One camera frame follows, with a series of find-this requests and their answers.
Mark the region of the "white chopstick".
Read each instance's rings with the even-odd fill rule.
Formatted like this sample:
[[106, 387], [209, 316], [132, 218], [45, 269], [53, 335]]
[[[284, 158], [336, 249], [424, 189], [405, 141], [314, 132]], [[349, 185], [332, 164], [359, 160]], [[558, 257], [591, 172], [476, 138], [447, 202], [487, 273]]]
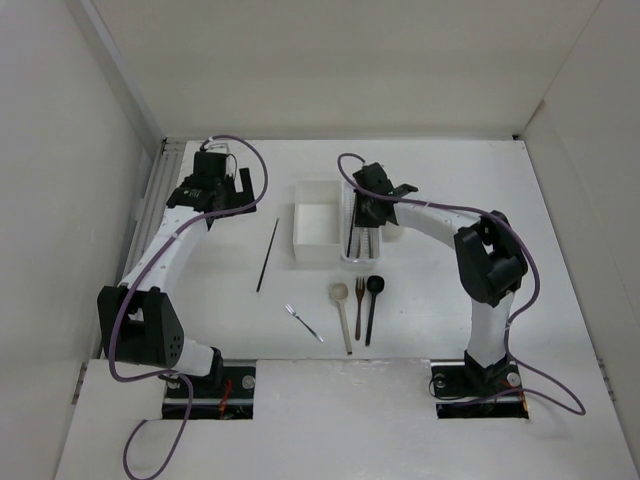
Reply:
[[351, 219], [350, 219], [349, 230], [348, 230], [348, 238], [347, 238], [348, 241], [347, 241], [347, 248], [346, 248], [347, 258], [351, 257], [351, 247], [352, 247], [352, 241], [353, 241], [353, 232], [355, 227], [356, 215], [357, 215], [357, 207], [354, 204], [352, 208]]

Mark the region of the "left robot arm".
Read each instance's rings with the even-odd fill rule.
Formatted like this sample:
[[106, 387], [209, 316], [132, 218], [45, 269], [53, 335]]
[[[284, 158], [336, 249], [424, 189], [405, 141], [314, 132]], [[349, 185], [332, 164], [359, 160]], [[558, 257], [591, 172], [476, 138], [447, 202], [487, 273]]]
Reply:
[[189, 376], [201, 396], [223, 387], [219, 349], [190, 339], [172, 305], [170, 294], [195, 247], [222, 217], [256, 211], [247, 168], [235, 173], [234, 157], [225, 144], [194, 154], [193, 171], [167, 200], [160, 226], [142, 257], [116, 286], [104, 287], [97, 298], [105, 355], [110, 369], [118, 362], [156, 367]]

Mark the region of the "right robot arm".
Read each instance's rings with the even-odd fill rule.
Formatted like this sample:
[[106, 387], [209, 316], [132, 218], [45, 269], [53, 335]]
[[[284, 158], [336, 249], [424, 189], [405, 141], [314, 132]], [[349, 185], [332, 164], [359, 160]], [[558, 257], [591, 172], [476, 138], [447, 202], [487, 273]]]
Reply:
[[415, 197], [408, 184], [392, 185], [378, 163], [353, 174], [359, 226], [387, 224], [421, 232], [453, 249], [461, 285], [471, 298], [471, 336], [462, 381], [468, 396], [494, 393], [508, 368], [504, 335], [515, 293], [528, 272], [508, 220], [498, 211], [438, 208]]

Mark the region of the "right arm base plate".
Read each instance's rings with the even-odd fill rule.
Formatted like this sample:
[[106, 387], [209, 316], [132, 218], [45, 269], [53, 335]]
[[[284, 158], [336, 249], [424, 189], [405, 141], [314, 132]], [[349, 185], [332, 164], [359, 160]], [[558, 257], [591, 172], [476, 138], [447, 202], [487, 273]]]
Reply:
[[518, 367], [511, 363], [488, 385], [475, 384], [463, 361], [431, 363], [429, 391], [440, 420], [528, 419]]

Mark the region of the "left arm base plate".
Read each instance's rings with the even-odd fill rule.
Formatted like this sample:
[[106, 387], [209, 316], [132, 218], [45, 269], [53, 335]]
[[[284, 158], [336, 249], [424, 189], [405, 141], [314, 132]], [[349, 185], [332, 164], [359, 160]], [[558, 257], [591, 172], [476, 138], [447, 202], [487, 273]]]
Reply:
[[[203, 377], [191, 377], [194, 395], [190, 420], [251, 420], [254, 414], [254, 393], [257, 362], [231, 360], [224, 363], [219, 384]], [[164, 420], [184, 417], [188, 388], [182, 380], [171, 379], [165, 388], [161, 415]]]

